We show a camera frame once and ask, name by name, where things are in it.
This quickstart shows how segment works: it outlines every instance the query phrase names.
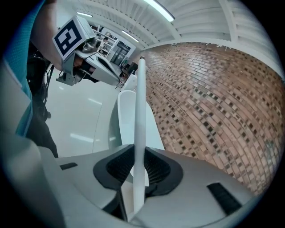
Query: fluorescent light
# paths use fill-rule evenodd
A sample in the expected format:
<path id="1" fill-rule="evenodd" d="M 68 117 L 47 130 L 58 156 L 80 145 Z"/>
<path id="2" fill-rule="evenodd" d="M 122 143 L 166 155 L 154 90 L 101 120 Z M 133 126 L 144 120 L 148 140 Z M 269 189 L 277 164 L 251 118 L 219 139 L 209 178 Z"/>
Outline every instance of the fluorescent light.
<path id="1" fill-rule="evenodd" d="M 130 38 L 134 39 L 136 42 L 139 43 L 139 41 L 138 41 L 136 38 L 134 38 L 132 35 L 128 34 L 128 33 L 125 32 L 124 30 L 122 30 L 122 32 L 123 32 L 124 34 L 128 35 Z"/>
<path id="2" fill-rule="evenodd" d="M 94 102 L 94 103 L 96 103 L 96 104 L 102 105 L 101 102 L 95 101 L 95 100 L 93 100 L 93 99 L 91 99 L 91 98 L 88 98 L 88 100 L 90 100 L 91 102 Z"/>
<path id="3" fill-rule="evenodd" d="M 76 139 L 79 139 L 79 140 L 82 140 L 82 141 L 85 141 L 85 142 L 89 142 L 89 143 L 93 143 L 94 142 L 94 140 L 92 138 L 84 137 L 84 136 L 78 135 L 78 134 L 70 133 L 70 137 L 76 138 Z"/>
<path id="4" fill-rule="evenodd" d="M 158 12 L 162 14 L 169 22 L 174 20 L 174 17 L 157 1 L 155 0 L 144 0 L 149 5 L 151 5 L 153 8 L 155 8 Z"/>
<path id="5" fill-rule="evenodd" d="M 82 12 L 77 12 L 78 14 L 80 14 L 80 15 L 83 15 L 83 16 L 89 16 L 89 17 L 93 17 L 92 15 L 90 15 L 90 14 L 86 14 L 86 13 L 82 13 Z"/>

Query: ceiling light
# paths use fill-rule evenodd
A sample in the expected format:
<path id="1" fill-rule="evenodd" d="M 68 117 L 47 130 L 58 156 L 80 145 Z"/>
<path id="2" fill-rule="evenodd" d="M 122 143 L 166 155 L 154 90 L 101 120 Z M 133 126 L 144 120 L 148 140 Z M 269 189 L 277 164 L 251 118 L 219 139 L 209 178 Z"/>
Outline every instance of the ceiling light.
<path id="1" fill-rule="evenodd" d="M 125 32 L 124 30 L 122 30 L 122 32 L 123 32 L 124 34 L 128 35 L 130 38 L 134 39 L 136 42 L 139 43 L 139 41 L 138 41 L 136 38 L 134 38 L 132 35 L 128 34 L 128 33 Z"/>
<path id="2" fill-rule="evenodd" d="M 86 13 L 82 13 L 82 12 L 77 12 L 78 14 L 80 14 L 80 15 L 83 15 L 83 16 L 89 16 L 89 17 L 93 17 L 92 15 L 90 15 L 90 14 L 86 14 Z"/>
<path id="3" fill-rule="evenodd" d="M 162 14 L 169 22 L 174 20 L 174 17 L 169 13 L 167 9 L 165 9 L 161 4 L 159 4 L 155 0 L 144 0 L 149 5 L 151 5 L 153 8 L 155 8 L 158 12 Z"/>

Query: white column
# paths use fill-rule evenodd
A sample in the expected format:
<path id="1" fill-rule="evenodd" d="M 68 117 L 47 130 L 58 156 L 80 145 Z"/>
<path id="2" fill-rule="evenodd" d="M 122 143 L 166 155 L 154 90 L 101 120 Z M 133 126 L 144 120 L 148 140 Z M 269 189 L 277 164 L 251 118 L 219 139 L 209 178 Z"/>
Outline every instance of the white column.
<path id="1" fill-rule="evenodd" d="M 138 61 L 138 80 L 134 118 L 134 214 L 144 204 L 145 168 L 144 150 L 146 148 L 146 61 Z"/>

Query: teal shirt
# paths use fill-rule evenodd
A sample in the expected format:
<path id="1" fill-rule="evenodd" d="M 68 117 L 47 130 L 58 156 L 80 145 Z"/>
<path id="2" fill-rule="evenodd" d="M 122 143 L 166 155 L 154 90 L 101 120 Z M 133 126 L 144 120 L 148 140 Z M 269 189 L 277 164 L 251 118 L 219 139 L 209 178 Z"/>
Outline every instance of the teal shirt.
<path id="1" fill-rule="evenodd" d="M 22 85 L 23 92 L 32 100 L 32 93 L 27 82 L 27 61 L 29 41 L 36 16 L 42 7 L 44 0 L 41 0 L 34 9 L 23 19 L 14 37 L 11 39 L 4 58 L 8 62 L 16 78 Z M 17 127 L 16 134 L 25 136 L 33 115 L 32 102 L 28 106 Z"/>

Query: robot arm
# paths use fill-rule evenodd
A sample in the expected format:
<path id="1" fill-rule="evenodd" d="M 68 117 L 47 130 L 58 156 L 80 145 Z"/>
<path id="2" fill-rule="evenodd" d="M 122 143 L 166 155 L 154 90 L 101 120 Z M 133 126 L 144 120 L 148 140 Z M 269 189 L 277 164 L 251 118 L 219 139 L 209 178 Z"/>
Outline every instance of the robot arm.
<path id="1" fill-rule="evenodd" d="M 62 58 L 64 74 L 57 81 L 73 86 L 88 78 L 109 85 L 119 83 L 119 75 L 110 62 L 98 54 L 100 43 L 86 19 L 75 16 L 58 30 L 53 42 Z M 83 59 L 81 66 L 74 67 L 76 58 Z"/>

